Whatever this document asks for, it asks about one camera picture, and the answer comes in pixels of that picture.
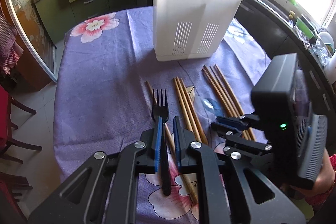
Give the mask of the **person right hand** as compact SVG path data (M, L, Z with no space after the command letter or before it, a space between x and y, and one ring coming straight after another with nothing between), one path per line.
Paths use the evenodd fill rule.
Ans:
M294 190L299 191L306 197L313 197L318 194L327 192L334 183L335 180L335 171L330 161L330 157L327 149L324 149L323 160L320 172L315 180L313 188L311 190L298 188L291 186Z

